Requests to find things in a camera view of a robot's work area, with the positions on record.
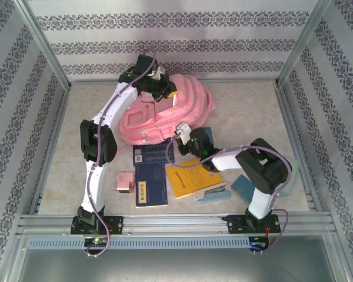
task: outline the pink backpack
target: pink backpack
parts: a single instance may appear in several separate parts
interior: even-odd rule
[[[119,134],[127,144],[154,145],[173,137],[181,122],[198,128],[216,108],[207,88],[193,76],[171,75],[178,92],[172,98],[150,102],[151,95],[139,95],[119,121]]]

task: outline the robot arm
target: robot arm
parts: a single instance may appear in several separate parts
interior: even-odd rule
[[[165,74],[165,69],[158,66],[148,73],[153,58],[139,55],[135,66],[129,68],[119,77],[114,94],[104,108],[92,120],[83,120],[80,125],[81,150],[86,160],[85,194],[80,208],[78,220],[86,229],[102,232],[103,224],[98,220],[95,210],[102,217],[104,213],[105,172],[117,151],[117,145],[112,132],[120,118],[131,103],[142,92],[150,92],[156,102],[162,98],[173,96],[177,91],[175,84]],[[101,122],[100,139],[101,155],[98,157],[98,128]]]
[[[217,154],[220,150],[214,148],[203,129],[191,130],[182,123],[176,129],[179,138],[176,139],[181,155],[191,153],[200,160]],[[278,152],[264,139],[258,138],[250,147],[258,149],[230,150],[214,156],[204,162],[203,167],[210,172],[221,172],[226,169],[243,169],[250,181],[255,185],[252,202],[246,210],[246,221],[250,227],[260,226],[272,211],[275,193],[288,178],[288,168],[284,162],[270,152]]]

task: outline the yellow book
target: yellow book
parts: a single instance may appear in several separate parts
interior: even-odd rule
[[[181,166],[190,166],[198,163],[195,159],[182,163]],[[176,199],[193,194],[195,191],[216,185],[222,182],[219,173],[211,173],[205,170],[202,165],[191,169],[180,169],[175,166],[166,168],[167,175]]]

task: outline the small pink box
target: small pink box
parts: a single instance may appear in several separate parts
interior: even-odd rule
[[[116,189],[119,193],[133,193],[134,183],[135,174],[133,172],[119,172],[116,177]]]

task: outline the stapler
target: stapler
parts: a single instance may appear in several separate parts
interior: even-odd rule
[[[194,192],[194,200],[198,204],[212,203],[230,198],[230,192],[225,190],[226,182],[209,186]]]

